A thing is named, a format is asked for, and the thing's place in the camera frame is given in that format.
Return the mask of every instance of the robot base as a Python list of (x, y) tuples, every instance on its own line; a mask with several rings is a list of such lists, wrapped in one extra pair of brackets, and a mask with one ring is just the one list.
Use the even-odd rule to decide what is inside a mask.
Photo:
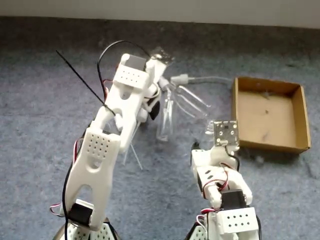
[(195, 223), (184, 240), (208, 240), (208, 236), (204, 228)]
[[(100, 231), (90, 231), (69, 223), (67, 232), (68, 240), (120, 240), (108, 219), (104, 221)], [(53, 240), (65, 240), (65, 225), (59, 229)]]

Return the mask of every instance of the robotic arm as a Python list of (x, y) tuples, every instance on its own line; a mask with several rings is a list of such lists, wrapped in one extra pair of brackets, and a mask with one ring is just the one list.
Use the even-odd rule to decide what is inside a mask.
[[(128, 149), (135, 129), (146, 122), (148, 114), (152, 119), (157, 116), (161, 97), (158, 80), (166, 67), (157, 56), (149, 61), (130, 54), (122, 56), (105, 100), (108, 107), (102, 106), (85, 130), (81, 148), (66, 180), (66, 215), (68, 221), (77, 226), (68, 231), (68, 240), (75, 237), (72, 229), (83, 234), (81, 237), (91, 235), (91, 240), (94, 239), (94, 232), (100, 231), (102, 234), (106, 227), (110, 234), (112, 227), (105, 223), (105, 209), (112, 189), (116, 159), (119, 153)], [(124, 123), (121, 133), (105, 132), (106, 123), (115, 115)], [(92, 202), (77, 199), (83, 186), (91, 188)], [(62, 235), (55, 239), (66, 238)]]
[(256, 212), (250, 207), (252, 192), (233, 155), (239, 149), (237, 122), (216, 121), (213, 128), (212, 149), (205, 151), (194, 144), (191, 150), (194, 177), (211, 208), (197, 216), (186, 240), (199, 239), (199, 235), (206, 240), (261, 240)]

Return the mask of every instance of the black wire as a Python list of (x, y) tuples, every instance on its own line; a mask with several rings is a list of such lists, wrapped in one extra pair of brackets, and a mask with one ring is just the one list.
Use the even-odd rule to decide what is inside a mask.
[(73, 166), (73, 163), (71, 163), (69, 170), (66, 173), (64, 184), (63, 184), (63, 190), (62, 190), (62, 208), (63, 208), (64, 217), (65, 217), (64, 240), (68, 240), (68, 213), (67, 213), (67, 207), (66, 207), (66, 188), (67, 188), (67, 183), (68, 183), (72, 166)]
[(103, 52), (101, 53), (100, 57), (99, 57), (99, 60), (98, 62), (96, 63), (96, 69), (98, 71), (98, 75), (99, 75), (99, 79), (100, 79), (100, 83), (101, 83), (101, 87), (102, 87), (102, 90), (103, 90), (103, 96), (106, 96), (106, 88), (105, 88), (105, 85), (104, 85), (104, 81), (102, 79), (102, 75), (101, 75), (101, 71), (100, 71), (100, 62), (102, 60), (102, 58), (104, 57), (105, 53), (114, 45), (117, 45), (117, 44), (121, 44), (121, 43), (128, 43), (128, 44), (131, 44), (131, 45), (134, 45), (135, 47), (141, 49), (149, 58), (151, 57), (150, 54), (140, 45), (132, 42), (132, 41), (127, 41), (127, 40), (119, 40), (119, 41), (115, 41), (113, 43), (111, 43), (109, 46), (107, 46)]
[(236, 170), (239, 172), (239, 168), (240, 168), (240, 160), (239, 160), (239, 158), (237, 156), (231, 155), (228, 152), (227, 146), (224, 146), (224, 150), (225, 150), (226, 154), (228, 154), (229, 157), (231, 157), (231, 158), (236, 160), (236, 163), (237, 163)]
[(58, 52), (57, 50), (55, 50), (56, 53), (65, 61), (65, 63), (69, 66), (69, 68), (72, 69), (72, 71), (77, 75), (77, 77), (84, 83), (84, 85), (96, 96), (96, 98), (103, 104), (103, 106), (108, 109), (114, 116), (116, 115), (115, 112), (110, 109), (104, 101), (102, 101), (102, 99), (95, 93), (95, 91), (93, 91), (93, 89), (88, 85), (88, 83), (82, 78), (82, 76), (80, 76), (80, 74), (74, 69), (74, 67), (68, 62), (67, 59), (65, 59), (64, 56), (62, 56), (62, 54), (60, 52)]
[(258, 217), (258, 215), (255, 215), (256, 216), (256, 220), (258, 222), (258, 227), (259, 227), (259, 240), (262, 240), (262, 227), (261, 227), (261, 221), (260, 221), (260, 218)]

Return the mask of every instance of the cardboard box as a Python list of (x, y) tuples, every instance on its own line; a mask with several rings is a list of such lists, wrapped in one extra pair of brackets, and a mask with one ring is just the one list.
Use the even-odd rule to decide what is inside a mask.
[(238, 77), (232, 114), (240, 147), (302, 153), (311, 147), (304, 88), (300, 84)]

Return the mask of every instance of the white wall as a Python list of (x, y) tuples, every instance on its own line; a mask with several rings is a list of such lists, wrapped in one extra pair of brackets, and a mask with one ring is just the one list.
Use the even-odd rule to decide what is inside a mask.
[(0, 0), (0, 16), (320, 28), (320, 0)]

